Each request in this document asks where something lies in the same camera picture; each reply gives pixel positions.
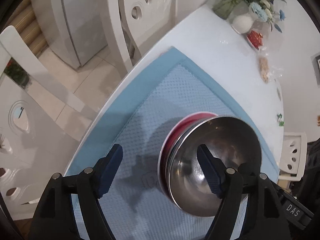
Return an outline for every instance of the red bowl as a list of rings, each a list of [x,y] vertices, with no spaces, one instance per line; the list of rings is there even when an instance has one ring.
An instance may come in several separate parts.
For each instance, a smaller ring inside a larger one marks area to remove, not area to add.
[[[166,139],[164,140],[159,159],[158,159],[158,180],[160,183],[160,187],[162,191],[170,198],[170,194],[168,191],[167,183],[166,183],[166,164],[168,162],[168,158],[170,156],[170,152],[172,151],[172,148],[180,138],[180,136],[188,130],[191,126],[193,126],[195,123],[197,123],[199,120],[202,119],[209,119],[212,117],[217,116],[216,114],[210,113],[210,112],[196,112],[193,114],[190,114],[184,118],[182,118],[168,133]]]

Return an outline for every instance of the silver bolt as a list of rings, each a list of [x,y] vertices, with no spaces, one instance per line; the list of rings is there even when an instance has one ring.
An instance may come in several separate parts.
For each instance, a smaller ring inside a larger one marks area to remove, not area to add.
[[[84,173],[86,173],[86,174],[89,174],[89,173],[91,173],[93,171],[93,168],[91,168],[91,167],[88,167],[88,168],[85,168],[84,169]]]
[[[235,170],[233,168],[227,168],[227,173],[234,174]]]
[[[264,173],[260,173],[260,174],[259,174],[259,177],[260,177],[261,179],[266,179],[268,176],[267,176],[266,174],[264,174]]]
[[[59,174],[59,173],[55,173],[55,174],[52,175],[52,178],[53,178],[53,179],[57,179],[57,178],[59,178],[59,177],[60,177],[60,174]]]

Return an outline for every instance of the black label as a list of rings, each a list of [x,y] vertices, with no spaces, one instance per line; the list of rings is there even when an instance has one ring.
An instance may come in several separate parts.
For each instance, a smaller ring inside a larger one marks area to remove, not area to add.
[[[299,220],[303,212],[297,206],[292,204],[289,200],[287,200],[283,205],[284,213],[289,215],[290,217],[294,218],[295,220]]]

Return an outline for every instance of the blue placemat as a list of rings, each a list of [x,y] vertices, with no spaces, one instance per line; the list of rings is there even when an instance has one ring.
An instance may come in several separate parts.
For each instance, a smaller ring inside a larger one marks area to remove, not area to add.
[[[124,149],[101,208],[117,240],[201,239],[212,218],[196,218],[179,210],[160,190],[157,160],[171,128],[197,111],[237,116],[256,131],[262,146],[261,171],[272,180],[278,168],[267,144],[239,104],[208,74],[172,48],[144,69],[105,112],[74,159],[68,175],[93,166],[113,143]],[[82,238],[89,239],[75,199],[75,216]],[[244,202],[232,239],[237,238]]]

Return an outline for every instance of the stair step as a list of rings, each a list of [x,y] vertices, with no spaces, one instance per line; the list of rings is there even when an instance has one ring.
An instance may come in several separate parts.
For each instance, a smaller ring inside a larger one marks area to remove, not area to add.
[[[35,40],[29,45],[29,49],[34,55],[37,54],[47,46],[47,41],[44,38],[44,35],[41,33]]]
[[[21,13],[25,8],[27,8],[27,6],[31,4],[31,1],[30,0],[23,0],[18,6],[17,8],[14,10],[14,12],[12,13],[12,15],[10,16],[10,18],[8,19],[7,21],[7,26],[9,26],[9,23],[12,22],[12,20],[17,17],[17,15],[19,13]]]
[[[38,25],[38,22],[34,20],[22,31],[20,36],[23,41],[29,46],[39,34],[41,34],[40,26]]]
[[[31,22],[36,19],[35,13],[31,4],[28,5],[22,12],[20,12],[9,25],[14,26],[18,33],[21,33]]]

